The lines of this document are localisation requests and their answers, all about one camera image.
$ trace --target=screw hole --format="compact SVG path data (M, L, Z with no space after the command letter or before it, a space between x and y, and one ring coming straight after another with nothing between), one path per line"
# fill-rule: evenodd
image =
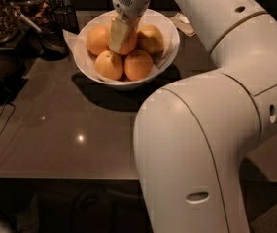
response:
M236 9L235 9L235 12L237 12L237 13L241 13L241 12L243 12L243 11L245 11L245 6L240 6L240 7L237 7Z
M270 121L272 124L276 123L277 121L277 113L274 105L270 105Z

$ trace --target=orange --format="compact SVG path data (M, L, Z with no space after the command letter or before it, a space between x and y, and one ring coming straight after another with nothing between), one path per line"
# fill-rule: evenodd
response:
M138 30L137 48L149 55L160 53L164 49L164 38L159 28L151 24L142 26Z
M106 27L106 36L107 36L107 43L109 45L109 40L110 40L110 33L111 33L111 25L112 25L112 20L109 21L107 27ZM124 41L124 43L122 44L120 51L118 52L118 54L120 55L128 55L130 52L132 52L137 45L137 30L134 27L128 37L126 38L126 40Z
M117 53L105 50L97 56L94 68L103 77L117 81L123 75L123 60Z
M144 50L134 50L124 61L124 71L131 81L139 81L146 78L154 65L150 55Z
M90 29L87 34L87 49L94 55L99 55L101 52L109 49L106 26L97 25Z

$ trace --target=white bowl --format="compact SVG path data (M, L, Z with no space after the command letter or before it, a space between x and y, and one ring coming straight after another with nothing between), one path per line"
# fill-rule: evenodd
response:
M70 37L68 37L68 32L65 32L64 35L69 48L73 53L74 60L82 73L84 73L93 81L105 84L111 88L117 90L132 90L155 79L159 74L164 72L169 67L169 65L175 59L179 49L179 34L175 25L171 22L169 18L159 12L148 9L142 16L138 25L138 29L145 24L152 24L158 27L164 38L164 51L154 57L155 65L151 73L145 79L134 82L113 81L102 77L95 71L95 58L94 56L89 54L86 48L86 38L90 29L94 26L107 25L114 13L115 11L110 11L93 19L81 30L81 32L77 36L77 39L75 39L76 41L74 41L74 36L72 36L72 34L70 35Z

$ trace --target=countertop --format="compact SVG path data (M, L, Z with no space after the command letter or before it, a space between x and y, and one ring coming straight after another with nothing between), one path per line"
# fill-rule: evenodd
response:
M196 36L180 38L171 66L132 91L91 81L71 53L36 59L0 116L0 177L138 179L132 129L140 105L168 83L215 69Z

